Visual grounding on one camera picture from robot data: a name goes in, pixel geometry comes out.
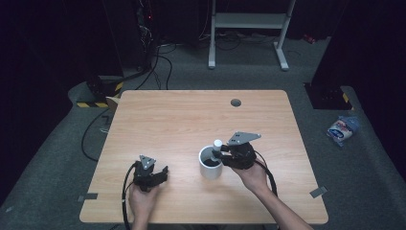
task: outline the electrical wire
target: electrical wire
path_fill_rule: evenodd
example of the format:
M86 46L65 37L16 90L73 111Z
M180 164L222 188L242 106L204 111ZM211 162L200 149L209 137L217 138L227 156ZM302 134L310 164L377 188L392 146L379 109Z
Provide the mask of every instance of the electrical wire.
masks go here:
M154 71L153 75L155 76L156 84L158 85L158 89L161 90L161 81L159 80L158 74Z
M158 54L159 54L159 49L160 49L160 47L157 48L156 56L158 56ZM147 80L149 79L149 76L151 76L151 74L155 71L155 68L156 68L157 64L158 64L158 58L155 59L155 63L153 65L152 69L149 71L149 74L147 75L147 77L143 80L143 82L141 82L140 85L138 85L137 88L135 88L135 90L140 89L147 82Z
M232 50L236 49L240 44L241 44L241 39L239 39L237 41L237 45L232 48L223 48L223 47L219 46L217 43L215 44L215 47L217 47L219 50L222 50L222 51L232 51Z
M131 165L131 167L128 169L128 172L125 175L123 191L122 191L123 220L124 220L125 228L127 230L129 230L130 227L129 227L128 217L127 217L127 212L126 212L126 191L128 190L129 186L131 186L132 182L128 186L126 186L126 182L128 180L129 174L131 173L132 169L135 169L135 164Z
M257 152L256 150L254 150L254 152L255 152L258 156L260 156L260 158L261 158L262 161L263 161L263 164L265 164L266 169L268 169L268 166L266 165L266 161L265 161L265 159L263 159L263 156L262 156L259 152Z
M273 36L271 39L267 40L268 37L272 37L272 36L264 35L263 38L261 38L258 41L252 41L252 40L247 40L245 38L242 38L241 43L243 43L243 44L265 44L265 43L268 43L268 42L273 42L278 38L277 36Z
M93 121L87 126L86 130L84 131L84 133L83 133L83 135L82 135L82 137L81 137L81 144L80 144L80 146L81 146L81 152L83 153L83 155L84 155L86 158L88 158L89 160L92 160L92 161L94 161L94 162L98 162L99 160L96 159L96 158L91 157L91 156L84 150L84 139L85 139L85 137L86 137L86 134L87 134L87 131L89 130L89 128L96 122L96 120L98 120L98 119L100 118L100 116L101 116L102 114L104 114L104 113L107 112L107 111L108 111L108 108L105 109L101 114L99 114L98 116L96 116L96 117L93 119Z
M207 38L210 38L210 35L209 35L209 34L206 34L204 37L200 37L200 38L199 38L199 41L206 40Z
M105 84L121 83L121 82L124 82L124 81L128 81L128 80L132 80L132 79L139 78L139 77L141 77L142 75L144 75L146 72L148 72L148 70L149 70L149 68L145 68L145 69L143 69L141 72L136 73L136 74L133 74L133 75L130 75L130 76L127 76L127 77L125 77L125 78L120 78L120 79L117 79L117 80L103 80L102 82L105 83Z
M205 31L206 31L206 27L207 27L207 22L209 21L209 14L210 14L210 0L207 0L207 13L206 13L206 21L205 21L205 23L204 23L204 27L203 27L203 30L202 30L202 33L200 34L200 36L199 36L199 39L202 37L202 35L205 33Z
M110 230L115 230L115 229L117 229L118 227L120 227L120 224L114 225L113 227L110 228Z
M163 56L157 56L157 57L158 58L163 58L163 59L167 60L168 63L169 63L170 69L169 69L169 73L168 73L168 76L167 76L167 83L166 83L166 88L167 88L167 90L169 90L169 78L170 78L170 75L172 73L172 62L166 57L163 57Z
M166 51L166 52L160 52L159 55L169 54L169 53L171 53L171 52L173 52L173 51L176 50L176 48L177 48L177 44L176 44L176 43L173 43L173 44L166 44L166 45L160 45L159 47L162 48L162 47L166 47L166 46L170 46L170 45L173 45L174 48L171 49L171 50L169 50L169 51Z
M296 57L300 57L300 56L302 55L300 52L294 51L294 50L288 50L287 53L288 53L290 56L292 56L292 54L296 54L295 58L296 58Z
M227 7L226 7L226 12L228 12L228 8L230 7L230 0L228 0L228 2L227 2Z
M277 190L277 184L275 182L275 178L274 175L268 170L267 167L265 167L264 165L262 165L260 163L260 161L255 160L254 163L256 163L257 165L259 165L261 168L263 168L266 172L266 174L269 177L269 182L271 183L271 189L272 189L272 193L274 193L275 196L278 196L278 190Z
M144 32L143 36L141 37L141 41L143 42L144 45L144 52L147 51L147 48L149 47L149 44L151 43L152 40L152 33L149 30L149 28L145 27L145 26L139 26L140 27L140 31Z

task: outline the black and yellow tape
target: black and yellow tape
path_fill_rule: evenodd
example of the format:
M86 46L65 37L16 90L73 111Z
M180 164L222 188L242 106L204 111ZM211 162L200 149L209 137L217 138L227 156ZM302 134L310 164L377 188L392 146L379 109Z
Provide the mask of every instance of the black and yellow tape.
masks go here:
M119 98L120 96L120 91L123 88L123 83L120 82L115 87L110 87L110 93L106 93L106 96L108 97L113 97L113 98ZM77 102L78 107L108 107L107 102Z
M343 93L343 99L344 99L344 102L345 102L347 105L351 106L351 110L354 110L354 107L351 105L350 99L349 99L349 97L347 96L346 93Z

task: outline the metal frame leg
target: metal frame leg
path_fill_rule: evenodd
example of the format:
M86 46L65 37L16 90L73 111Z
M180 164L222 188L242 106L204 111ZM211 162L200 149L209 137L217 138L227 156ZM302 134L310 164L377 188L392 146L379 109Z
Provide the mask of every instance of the metal frame leg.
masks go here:
M284 22L283 22L280 39L278 42L274 42L275 51L276 51L278 59L280 61L281 69L283 71L289 70L289 66L287 65L286 58L284 57L284 54L283 54L282 45L284 42L284 37L286 36L287 28L289 27L290 18L292 17L292 12L293 12L293 8L295 6L295 2L296 2L296 0L290 1L289 8L288 8L287 14L286 14L286 18L284 19Z
M209 69L215 69L215 0L212 7L212 28L210 32Z

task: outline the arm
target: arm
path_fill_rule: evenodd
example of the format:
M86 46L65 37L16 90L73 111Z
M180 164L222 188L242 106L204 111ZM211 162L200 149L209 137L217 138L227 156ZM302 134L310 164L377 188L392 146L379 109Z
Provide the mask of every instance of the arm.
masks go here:
M149 193L142 192L140 187L133 184L129 187L129 206L134 215L131 230L147 230L158 192L158 186L153 187Z
M239 175L245 187L265 206L282 230L312 229L272 193L266 181L266 173L259 165L254 164L248 170L233 169L233 171Z

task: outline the white cup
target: white cup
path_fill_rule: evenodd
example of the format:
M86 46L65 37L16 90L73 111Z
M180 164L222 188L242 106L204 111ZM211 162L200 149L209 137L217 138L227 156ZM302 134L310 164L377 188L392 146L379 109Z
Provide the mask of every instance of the white cup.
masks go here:
M217 179L223 169L221 161L212 160L212 150L213 146L207 146L199 152L200 173L210 180Z

